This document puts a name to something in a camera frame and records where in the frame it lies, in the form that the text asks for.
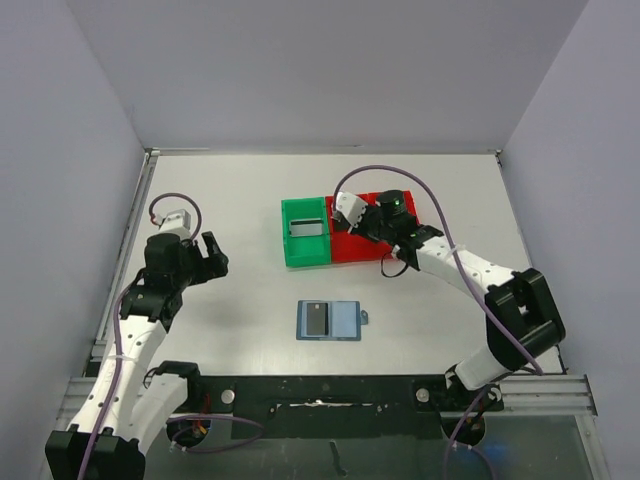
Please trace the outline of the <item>blue leather card holder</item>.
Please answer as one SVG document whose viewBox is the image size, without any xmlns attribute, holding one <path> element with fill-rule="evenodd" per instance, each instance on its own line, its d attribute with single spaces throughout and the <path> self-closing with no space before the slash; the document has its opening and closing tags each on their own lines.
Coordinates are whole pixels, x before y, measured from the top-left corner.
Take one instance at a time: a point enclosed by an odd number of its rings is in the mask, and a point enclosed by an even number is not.
<svg viewBox="0 0 640 480">
<path fill-rule="evenodd" d="M 326 302 L 329 307 L 329 333 L 327 336 L 309 336 L 306 333 L 306 312 L 309 303 Z M 299 300 L 296 311 L 297 340 L 360 341 L 361 330 L 369 323 L 369 314 L 359 301 Z"/>
</svg>

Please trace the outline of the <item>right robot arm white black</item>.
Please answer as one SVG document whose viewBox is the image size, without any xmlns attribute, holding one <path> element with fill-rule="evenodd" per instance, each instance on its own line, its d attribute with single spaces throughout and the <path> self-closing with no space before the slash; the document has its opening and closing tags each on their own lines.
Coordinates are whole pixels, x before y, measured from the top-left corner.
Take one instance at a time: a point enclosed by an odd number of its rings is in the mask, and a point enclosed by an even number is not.
<svg viewBox="0 0 640 480">
<path fill-rule="evenodd" d="M 350 234 L 388 245 L 391 255 L 407 267 L 431 274 L 479 302 L 486 318 L 486 342 L 449 370 L 445 395 L 452 406 L 469 408 L 480 398 L 482 387 L 531 365 L 566 338 L 541 272 L 503 267 L 451 243 L 444 232 L 419 223 L 401 191 L 385 191 L 373 204 L 340 192 L 335 212 L 347 222 Z"/>
</svg>

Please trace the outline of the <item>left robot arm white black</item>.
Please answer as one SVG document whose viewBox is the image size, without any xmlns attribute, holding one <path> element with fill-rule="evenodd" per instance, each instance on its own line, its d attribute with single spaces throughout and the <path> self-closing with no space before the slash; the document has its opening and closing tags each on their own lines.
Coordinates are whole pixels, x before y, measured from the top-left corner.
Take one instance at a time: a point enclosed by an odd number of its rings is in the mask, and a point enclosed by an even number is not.
<svg viewBox="0 0 640 480">
<path fill-rule="evenodd" d="M 87 399 L 46 442 L 55 479 L 141 479 L 146 454 L 171 415 L 203 405 L 197 364 L 151 362 L 183 305 L 183 292 L 226 276 L 228 258 L 212 232 L 201 240 L 158 233 L 148 238 L 144 257 L 119 297 L 113 345 Z"/>
</svg>

